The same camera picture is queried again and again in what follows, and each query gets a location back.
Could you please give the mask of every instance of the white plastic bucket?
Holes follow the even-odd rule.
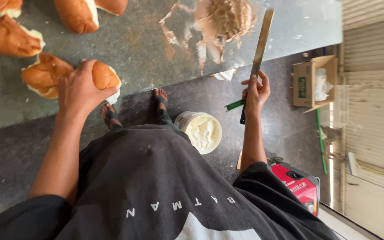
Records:
[[[214,142],[213,142],[212,146],[209,146],[205,149],[197,148],[196,146],[194,146],[197,148],[197,150],[199,151],[199,153],[201,155],[212,152],[220,144],[222,131],[221,131],[221,125],[220,125],[219,121],[217,121],[217,119],[215,117],[213,117],[213,116],[211,116],[205,112],[189,112],[189,111],[186,111],[186,112],[179,114],[176,117],[176,120],[174,120],[174,125],[177,126],[182,132],[186,133],[186,130],[188,129],[188,127],[190,127],[191,122],[193,120],[195,120],[199,117],[203,117],[203,116],[209,117],[212,120],[214,120],[215,125],[213,127],[213,133],[214,133],[215,137],[214,137]]]

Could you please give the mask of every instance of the long knife blade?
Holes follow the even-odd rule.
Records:
[[[262,64],[264,50],[266,49],[266,42],[268,41],[270,25],[272,25],[272,19],[274,18],[275,10],[273,8],[267,9],[264,18],[262,29],[260,30],[259,42],[257,43],[256,53],[254,54],[253,67],[251,68],[251,76],[258,74],[260,70],[260,65]],[[241,120],[239,123],[245,124],[245,104],[242,108]]]

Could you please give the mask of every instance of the cardboard box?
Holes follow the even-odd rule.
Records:
[[[293,75],[293,105],[311,107],[306,112],[325,106],[334,100],[337,85],[338,59],[334,55],[312,58],[309,61],[294,64]],[[315,101],[315,70],[325,68],[327,81],[333,84],[333,89],[328,92],[324,101]]]

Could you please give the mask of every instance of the shirt sleeve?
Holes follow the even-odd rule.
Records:
[[[327,225],[305,208],[265,162],[249,166],[233,187],[297,239],[338,239]]]
[[[71,216],[71,206],[56,195],[38,196],[0,214],[0,239],[54,239]]]

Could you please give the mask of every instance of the honda generator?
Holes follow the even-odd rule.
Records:
[[[280,157],[268,159],[272,172],[315,216],[318,216],[320,202],[320,179],[303,172]]]

